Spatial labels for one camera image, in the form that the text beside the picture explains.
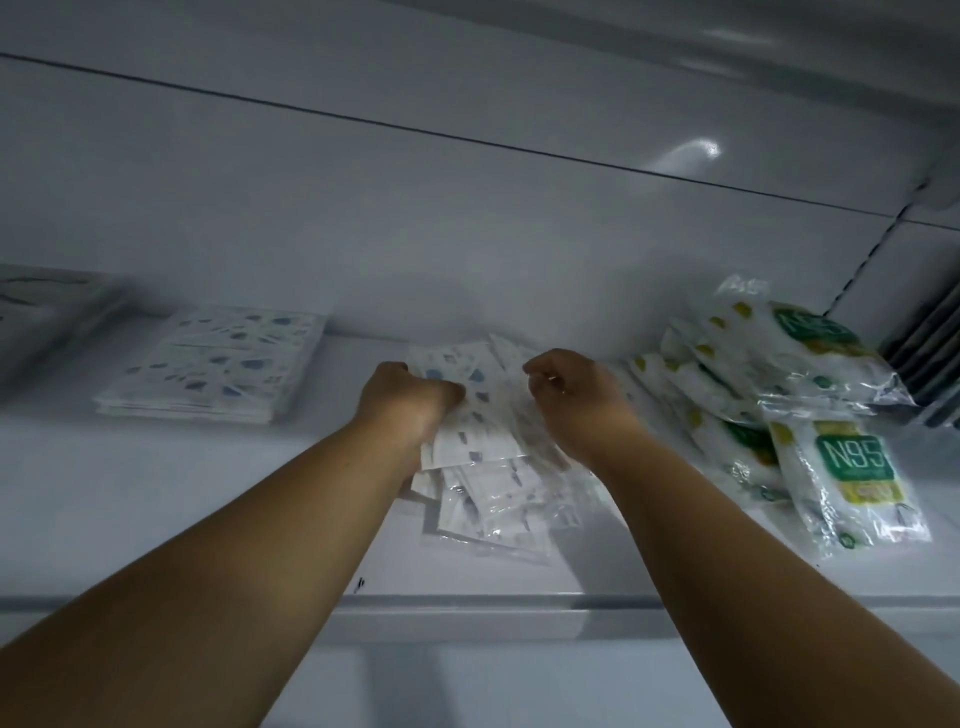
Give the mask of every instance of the green label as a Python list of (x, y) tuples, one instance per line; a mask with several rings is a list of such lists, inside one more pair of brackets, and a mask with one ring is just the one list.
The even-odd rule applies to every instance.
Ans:
[(752, 429), (743, 425), (724, 422), (733, 439), (744, 448), (754, 452), (756, 459), (764, 465), (777, 465), (777, 452), (774, 450), (774, 441), (770, 431), (766, 429)]
[(837, 480), (893, 480), (894, 469), (873, 435), (820, 435), (817, 449)]
[(855, 333), (826, 316), (779, 306), (774, 306), (773, 313), (780, 328), (797, 341), (823, 341), (831, 344), (860, 343)]

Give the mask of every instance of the white wall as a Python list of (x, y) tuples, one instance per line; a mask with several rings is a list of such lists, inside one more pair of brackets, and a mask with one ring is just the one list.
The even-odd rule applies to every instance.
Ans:
[(349, 333), (625, 354), (725, 271), (826, 308), (888, 224), (37, 65), (0, 62), (0, 95), (4, 259)]

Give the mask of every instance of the white surface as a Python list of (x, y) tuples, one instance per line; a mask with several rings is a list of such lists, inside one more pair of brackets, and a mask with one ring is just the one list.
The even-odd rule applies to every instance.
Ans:
[(694, 71), (374, 0), (15, 0), (0, 50), (888, 214), (941, 143), (683, 46), (663, 60)]
[[(0, 643), (27, 622), (0, 617)], [(960, 640), (905, 636), (954, 679)], [(311, 649), (265, 728), (720, 728), (728, 723), (683, 643), (372, 645)]]
[(730, 270), (826, 308), (887, 226), (16, 63), (0, 96), (0, 258), (330, 313), (351, 334), (644, 351), (690, 285)]
[(947, 209), (929, 209), (928, 207), (915, 206), (907, 213), (907, 219), (960, 230), (960, 203), (956, 203)]
[[(128, 322), (4, 407), (0, 596), (74, 595), (162, 543), (344, 424), (375, 364), (403, 350), (389, 342), (325, 337), (293, 420), (274, 427), (94, 415), (89, 396), (156, 326)], [(934, 544), (874, 549), (865, 558), (824, 564), (824, 573), (854, 595), (914, 601), (960, 596), (960, 520), (938, 512), (960, 514), (960, 502), (939, 495), (952, 494), (948, 483), (909, 474), (924, 481), (920, 497)], [(756, 517), (784, 538), (776, 525)], [(523, 606), (524, 597), (538, 596), (546, 599), (541, 606), (569, 607), (575, 602), (564, 603), (564, 596), (577, 595), (588, 597), (588, 609), (658, 603), (629, 532), (612, 514), (588, 519), (584, 532), (558, 534), (559, 553), (549, 567), (438, 546), (424, 540), (423, 519), (423, 504), (394, 504), (348, 589), (380, 601), (347, 606)], [(471, 596), (487, 601), (471, 602)], [(551, 635), (589, 633), (590, 617), (583, 613), (579, 623)], [(608, 630), (602, 633), (615, 636), (621, 628), (624, 623), (602, 627)], [(446, 632), (456, 633), (454, 627)]]
[(831, 314), (878, 347), (960, 273), (960, 231), (901, 224)]

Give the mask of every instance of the plastic package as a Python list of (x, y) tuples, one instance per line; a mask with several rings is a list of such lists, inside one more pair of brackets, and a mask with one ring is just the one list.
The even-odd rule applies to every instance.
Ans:
[(727, 422), (764, 428), (755, 401), (741, 397), (703, 364), (676, 328), (668, 328), (660, 343), (666, 377), (688, 399)]
[(120, 276), (0, 265), (0, 383), (68, 352), (131, 292)]
[(683, 319), (670, 319), (670, 328), (683, 339), (701, 364), (746, 400), (745, 406), (748, 408), (750, 417), (761, 422), (763, 415), (760, 412), (754, 385), (744, 373), (742, 363), (730, 358), (725, 351), (714, 347), (707, 335), (695, 324)]
[(444, 471), (438, 530), (507, 548), (548, 554), (549, 524), (546, 513), (528, 504), (495, 514), (484, 513), (476, 505), (462, 469)]
[(870, 433), (870, 418), (769, 404), (765, 415), (786, 487), (823, 555), (930, 541), (913, 486)]
[(790, 498), (767, 429), (726, 422), (692, 402), (677, 407), (697, 447), (751, 495), (767, 501)]
[(668, 401), (677, 396), (678, 390), (666, 374), (666, 362), (658, 352), (635, 356), (627, 362), (631, 374), (657, 400)]
[(694, 308), (708, 338), (742, 367), (761, 399), (913, 404), (897, 373), (852, 331), (772, 301), (764, 281), (730, 276)]
[(150, 352), (94, 398), (98, 411), (267, 424), (286, 412), (325, 321), (232, 306), (178, 312)]
[(420, 448), (422, 470), (526, 454), (515, 436), (507, 377), (489, 343), (411, 346), (407, 365), (418, 376), (448, 379), (467, 388), (464, 401), (444, 418), (434, 439)]
[(509, 377), (522, 377), (526, 380), (527, 375), (523, 372), (523, 365), (537, 356), (540, 352), (522, 344), (517, 344), (510, 339), (498, 336), (495, 333), (490, 335), (490, 343), (493, 355), (500, 362), (500, 366)]
[(418, 471), (410, 481), (410, 490), (430, 500), (440, 500), (444, 492), (444, 471)]

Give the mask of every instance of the wall seam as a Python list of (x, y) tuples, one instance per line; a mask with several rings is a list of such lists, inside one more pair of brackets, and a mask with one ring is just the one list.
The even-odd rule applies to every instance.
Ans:
[(210, 96), (213, 98), (226, 99), (230, 101), (239, 101), (247, 104), (255, 104), (257, 106), (268, 107), (272, 109), (283, 109), (287, 111), (294, 111), (298, 113), (312, 114), (314, 116), (323, 116), (330, 119), (339, 119), (341, 121), (350, 121), (358, 124), (365, 124), (368, 126), (375, 126), (384, 129), (393, 129), (401, 132), (408, 133), (417, 133), (424, 136), (434, 136), (441, 139), (449, 139), (452, 141), (462, 141), (469, 144), (477, 144), (480, 146), (490, 147), (493, 149), (502, 149), (510, 152), (520, 152), (522, 154), (534, 155), (536, 157), (552, 158), (559, 159), (562, 161), (570, 161), (578, 164), (586, 164), (593, 167), (601, 167), (605, 169), (612, 169), (620, 172), (629, 172), (637, 175), (645, 175), (647, 177), (655, 177), (665, 180), (673, 180), (676, 182), (688, 182), (690, 184), (700, 184), (706, 187), (714, 187), (717, 189), (727, 189), (732, 192), (743, 192), (748, 195), (757, 195), (758, 197), (772, 198), (775, 200), (785, 200), (787, 202), (801, 203), (803, 205), (813, 205), (816, 207), (825, 207), (828, 209), (837, 209), (844, 212), (856, 212), (862, 215), (870, 215), (872, 217), (887, 217), (888, 212), (877, 212), (874, 210), (860, 209), (857, 207), (850, 207), (845, 205), (835, 205), (833, 203), (824, 203), (816, 200), (805, 200), (798, 197), (791, 197), (789, 195), (780, 195), (775, 192), (761, 192), (755, 189), (749, 189), (747, 187), (738, 187), (733, 184), (722, 184), (720, 182), (708, 182), (706, 180), (695, 180), (687, 177), (682, 177), (680, 175), (670, 175), (664, 172), (653, 172), (645, 169), (638, 169), (636, 167), (630, 167), (623, 164), (615, 164), (612, 162), (599, 161), (596, 159), (588, 159), (582, 157), (574, 157), (573, 155), (564, 155), (555, 152), (545, 152), (538, 149), (530, 149), (528, 147), (520, 147), (514, 144), (506, 144), (502, 142), (489, 141), (488, 139), (480, 139), (471, 136), (463, 136), (460, 134), (445, 133), (445, 132), (435, 132), (427, 129), (421, 129), (418, 127), (406, 126), (403, 124), (395, 124), (387, 121), (378, 121), (376, 119), (370, 119), (363, 116), (354, 116), (351, 114), (337, 113), (335, 111), (324, 111), (321, 109), (312, 109), (310, 107), (299, 106), (296, 104), (287, 104), (279, 101), (270, 101), (268, 99), (259, 99), (251, 96), (244, 96), (242, 94), (230, 93), (228, 91), (217, 91), (212, 88), (203, 88), (200, 86), (178, 84), (169, 81), (161, 81), (158, 79), (151, 79), (144, 76), (135, 76), (132, 74), (118, 73), (115, 71), (106, 71), (99, 68), (92, 68), (88, 66), (76, 65), (74, 63), (66, 63), (62, 61), (48, 61), (46, 59), (34, 58), (31, 56), (21, 56), (14, 53), (6, 53), (0, 51), (0, 60), (5, 61), (14, 61), (29, 63), (32, 65), (41, 65), (49, 68), (56, 68), (58, 70), (72, 71), (75, 73), (85, 73), (91, 76), (100, 76), (104, 78), (111, 78), (118, 81), (128, 81), (132, 83), (144, 84), (158, 86), (161, 88), (169, 88), (177, 91), (184, 91), (187, 93), (194, 93), (203, 96)]

